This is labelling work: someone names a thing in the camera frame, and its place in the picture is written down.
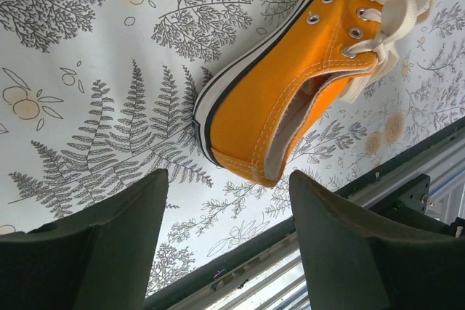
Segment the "shoe opening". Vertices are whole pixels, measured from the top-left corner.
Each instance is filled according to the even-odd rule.
[[[267,179],[278,180],[289,143],[307,119],[315,95],[329,76],[325,74],[306,81],[289,103],[264,160],[264,175]]]

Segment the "patterned tablecloth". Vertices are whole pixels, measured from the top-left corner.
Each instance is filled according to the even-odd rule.
[[[0,0],[0,233],[167,168],[151,294],[288,218],[294,168],[335,190],[465,115],[465,0],[439,0],[389,76],[331,105],[276,188],[210,164],[190,130],[197,93],[296,1]]]

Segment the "white shoelace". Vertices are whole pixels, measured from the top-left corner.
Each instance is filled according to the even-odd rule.
[[[436,0],[374,0],[383,5],[382,12],[367,9],[363,13],[366,20],[381,23],[375,39],[361,41],[347,49],[348,54],[375,52],[379,68],[371,76],[353,78],[340,99],[353,103],[363,89],[390,72],[399,60],[395,42],[407,36],[415,27],[428,18]]]

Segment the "shoe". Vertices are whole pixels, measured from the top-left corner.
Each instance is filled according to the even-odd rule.
[[[244,179],[275,186],[310,126],[336,98],[354,102],[387,74],[399,60],[395,42],[434,5],[299,0],[284,23],[199,94],[193,126],[203,153]]]

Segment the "white rubber sole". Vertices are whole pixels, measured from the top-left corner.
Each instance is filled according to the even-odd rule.
[[[225,99],[225,92],[230,91],[240,80],[244,70],[249,70],[248,66],[255,60],[259,59],[270,46],[274,46],[280,40],[280,37],[295,23],[301,15],[301,11],[306,9],[312,0],[299,0],[294,7],[293,12],[281,23],[266,39],[258,43],[252,49],[231,62],[216,74],[200,92],[194,106],[193,127],[195,138],[201,147],[203,154],[212,162],[219,166],[211,153],[210,143],[210,123],[217,107]]]

